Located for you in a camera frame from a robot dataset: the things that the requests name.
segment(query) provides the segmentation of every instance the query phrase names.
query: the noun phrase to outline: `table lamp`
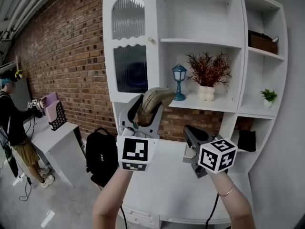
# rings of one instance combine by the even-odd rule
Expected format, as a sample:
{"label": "table lamp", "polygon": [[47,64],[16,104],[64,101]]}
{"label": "table lamp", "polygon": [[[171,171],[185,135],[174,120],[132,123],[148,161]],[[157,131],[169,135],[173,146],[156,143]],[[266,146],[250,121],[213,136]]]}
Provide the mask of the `table lamp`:
{"label": "table lamp", "polygon": [[185,100],[185,95],[181,93],[180,83],[184,81],[186,69],[181,64],[178,64],[172,68],[172,71],[173,71],[173,78],[177,82],[177,91],[174,100],[183,101]]}

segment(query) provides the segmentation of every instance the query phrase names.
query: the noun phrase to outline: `black shirt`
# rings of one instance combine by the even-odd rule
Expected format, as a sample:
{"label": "black shirt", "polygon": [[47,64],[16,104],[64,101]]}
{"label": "black shirt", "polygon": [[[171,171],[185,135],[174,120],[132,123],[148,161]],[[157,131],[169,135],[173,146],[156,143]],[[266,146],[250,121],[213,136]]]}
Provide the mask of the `black shirt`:
{"label": "black shirt", "polygon": [[10,144],[12,146],[21,144],[27,137],[23,128],[23,121],[34,114],[34,108],[25,112],[19,111],[10,96],[1,91],[0,112],[0,125],[5,132],[7,132],[10,117],[10,129],[8,134]]}

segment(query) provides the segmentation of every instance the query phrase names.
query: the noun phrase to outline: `white vase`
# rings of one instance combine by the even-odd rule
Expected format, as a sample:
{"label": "white vase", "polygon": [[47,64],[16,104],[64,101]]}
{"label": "white vase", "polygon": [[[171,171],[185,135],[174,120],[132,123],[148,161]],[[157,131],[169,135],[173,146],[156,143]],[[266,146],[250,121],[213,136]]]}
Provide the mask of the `white vase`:
{"label": "white vase", "polygon": [[214,87],[199,86],[198,97],[201,100],[213,101],[214,100],[214,93],[215,93],[215,88]]}
{"label": "white vase", "polygon": [[272,102],[269,102],[268,100],[264,99],[264,106],[265,106],[266,108],[271,108]]}

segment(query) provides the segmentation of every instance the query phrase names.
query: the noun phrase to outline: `white wall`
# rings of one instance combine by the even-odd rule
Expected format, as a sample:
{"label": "white wall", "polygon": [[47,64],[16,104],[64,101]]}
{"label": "white wall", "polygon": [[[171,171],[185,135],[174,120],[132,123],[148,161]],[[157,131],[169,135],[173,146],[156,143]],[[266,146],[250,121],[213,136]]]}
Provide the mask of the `white wall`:
{"label": "white wall", "polygon": [[305,214],[305,0],[283,4],[289,40],[278,118],[250,172],[258,229],[292,229]]}

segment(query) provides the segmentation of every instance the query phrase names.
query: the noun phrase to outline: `white table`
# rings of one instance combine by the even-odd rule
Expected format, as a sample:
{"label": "white table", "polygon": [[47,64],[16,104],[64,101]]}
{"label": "white table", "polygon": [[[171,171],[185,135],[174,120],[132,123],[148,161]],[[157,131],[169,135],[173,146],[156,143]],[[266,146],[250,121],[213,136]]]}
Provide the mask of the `white table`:
{"label": "white table", "polygon": [[[66,122],[56,131],[52,131],[47,118],[35,118],[36,125],[31,139],[37,153],[46,165],[50,163],[55,172],[68,184],[75,183],[86,173],[86,158],[81,150],[74,130],[76,124]],[[31,119],[31,127],[27,132],[31,136],[34,120]],[[30,122],[24,125],[27,131]]]}
{"label": "white table", "polygon": [[[129,221],[151,228],[160,226],[158,220],[205,224],[217,192],[209,176],[197,179],[191,164],[183,163],[184,151],[185,143],[160,140],[148,171],[133,173],[123,202]],[[248,175],[229,176],[252,204]],[[225,223],[230,219],[219,199],[210,224]]]}

